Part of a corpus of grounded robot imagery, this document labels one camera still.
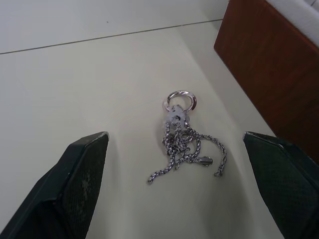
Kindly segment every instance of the white table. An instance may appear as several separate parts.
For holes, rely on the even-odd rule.
[[[282,238],[259,194],[244,131],[273,133],[213,50],[208,22],[0,55],[0,230],[68,144],[110,133],[100,196],[87,239]],[[162,101],[191,91],[191,125],[225,144],[228,162],[166,166]]]

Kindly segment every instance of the wooden furniture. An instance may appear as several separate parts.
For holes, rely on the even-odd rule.
[[[319,163],[319,49],[265,0],[230,0],[214,48],[276,136]]]

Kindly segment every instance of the silver ring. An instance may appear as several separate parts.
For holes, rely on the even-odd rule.
[[[195,97],[195,95],[193,95],[192,93],[188,92],[188,91],[175,91],[173,93],[171,93],[168,98],[164,101],[164,106],[165,109],[167,110],[167,112],[170,111],[170,107],[169,107],[169,102],[172,98],[177,97],[177,96],[187,96],[190,98],[191,100],[191,104],[190,106],[184,110],[184,112],[189,112],[195,109],[196,105],[197,105],[197,99]]]

